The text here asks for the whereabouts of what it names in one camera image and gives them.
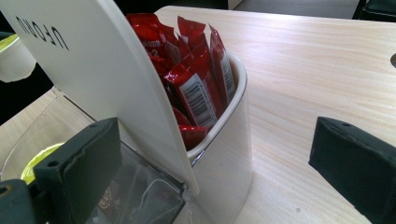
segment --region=black chair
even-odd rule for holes
[[[360,0],[352,19],[396,21],[396,0]]]

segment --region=dark background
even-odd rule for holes
[[[137,6],[137,4],[126,0],[115,0],[114,2],[119,6],[124,15],[139,12],[152,13],[161,7],[170,5],[219,9],[228,8],[227,0],[155,0],[146,1],[143,6],[140,4]],[[0,32],[14,33],[1,13]],[[19,113],[35,99],[52,88],[52,86],[52,82],[38,63],[35,65],[32,75],[26,79],[9,83],[0,81],[0,125]]]

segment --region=black block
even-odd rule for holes
[[[309,164],[373,223],[396,223],[396,148],[341,120],[318,118]]]

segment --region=wooden table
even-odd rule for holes
[[[235,223],[370,223],[308,161],[318,116],[396,146],[396,24],[191,7],[156,14],[174,27],[177,16],[210,23],[247,69],[254,180]],[[0,163],[53,99],[49,91],[2,125]]]

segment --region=white label on red packet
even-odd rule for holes
[[[227,95],[227,103],[229,104],[233,99],[236,88],[233,83],[233,71],[231,71],[230,60],[228,59],[227,53],[224,53],[224,57],[221,59],[220,64],[222,74],[224,75],[223,80]]]
[[[197,126],[211,128],[218,121],[214,106],[204,83],[198,74],[194,74],[179,87]]]

